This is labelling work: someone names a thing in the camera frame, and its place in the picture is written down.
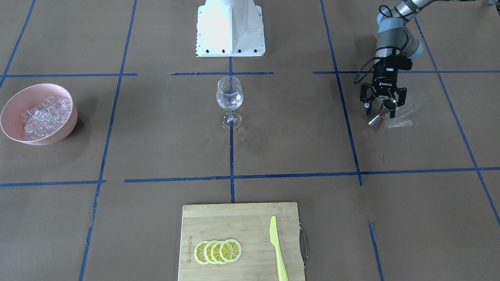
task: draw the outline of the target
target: knife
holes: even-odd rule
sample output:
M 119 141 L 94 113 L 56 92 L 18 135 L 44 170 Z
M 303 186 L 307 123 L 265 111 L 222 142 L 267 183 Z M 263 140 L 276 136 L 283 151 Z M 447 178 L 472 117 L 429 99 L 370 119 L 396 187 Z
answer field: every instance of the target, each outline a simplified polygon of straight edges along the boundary
M 269 225 L 269 240 L 276 249 L 276 263 L 278 267 L 279 281 L 288 281 L 287 270 L 285 269 L 285 263 L 283 262 L 283 256 L 281 254 L 280 240 L 278 240 L 278 227 L 276 226 L 276 217 L 274 215 L 271 217 L 271 223 Z

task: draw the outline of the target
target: wine glass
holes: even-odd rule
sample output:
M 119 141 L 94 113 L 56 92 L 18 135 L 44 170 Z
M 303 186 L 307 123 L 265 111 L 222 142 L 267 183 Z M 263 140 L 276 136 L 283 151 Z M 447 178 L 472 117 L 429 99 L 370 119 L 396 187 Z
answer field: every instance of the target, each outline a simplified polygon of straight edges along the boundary
M 224 129 L 236 129 L 242 124 L 242 117 L 233 113 L 243 103 L 243 91 L 240 80 L 233 76 L 226 76 L 217 83 L 217 103 L 227 112 L 220 119 Z

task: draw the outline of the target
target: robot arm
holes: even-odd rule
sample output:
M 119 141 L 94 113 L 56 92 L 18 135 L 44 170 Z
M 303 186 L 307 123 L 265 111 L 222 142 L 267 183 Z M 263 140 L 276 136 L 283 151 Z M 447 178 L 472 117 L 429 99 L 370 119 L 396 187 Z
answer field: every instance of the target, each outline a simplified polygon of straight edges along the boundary
M 359 98 L 364 103 L 366 115 L 372 112 L 372 102 L 376 98 L 382 99 L 380 112 L 368 123 L 370 126 L 377 126 L 386 113 L 394 118 L 396 108 L 405 104 L 407 89 L 397 86 L 398 70 L 412 69 L 412 60 L 418 59 L 423 52 L 422 44 L 413 37 L 406 23 L 432 2 L 434 0 L 403 0 L 393 8 L 380 6 L 376 53 L 367 62 L 374 61 L 373 79 L 371 84 L 361 86 Z M 370 97 L 367 96 L 368 89 L 372 92 Z

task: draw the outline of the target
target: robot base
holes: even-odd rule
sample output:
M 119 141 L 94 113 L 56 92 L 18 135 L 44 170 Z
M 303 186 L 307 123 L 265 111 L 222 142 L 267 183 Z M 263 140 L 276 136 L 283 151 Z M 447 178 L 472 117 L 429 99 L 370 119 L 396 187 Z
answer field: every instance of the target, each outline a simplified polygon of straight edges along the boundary
M 262 9 L 253 0 L 206 0 L 198 8 L 196 56 L 259 57 L 266 53 Z

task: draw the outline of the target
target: metal jigger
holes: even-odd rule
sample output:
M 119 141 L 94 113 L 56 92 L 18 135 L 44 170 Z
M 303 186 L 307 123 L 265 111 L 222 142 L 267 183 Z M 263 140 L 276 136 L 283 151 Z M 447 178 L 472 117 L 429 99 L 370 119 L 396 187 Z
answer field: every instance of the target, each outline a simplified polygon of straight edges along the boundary
M 377 127 L 380 123 L 380 120 L 382 120 L 382 115 L 396 110 L 397 107 L 398 102 L 395 99 L 393 99 L 392 97 L 384 98 L 384 100 L 382 100 L 382 104 L 380 105 L 380 111 L 372 120 L 370 120 L 370 122 L 368 122 L 368 125 Z

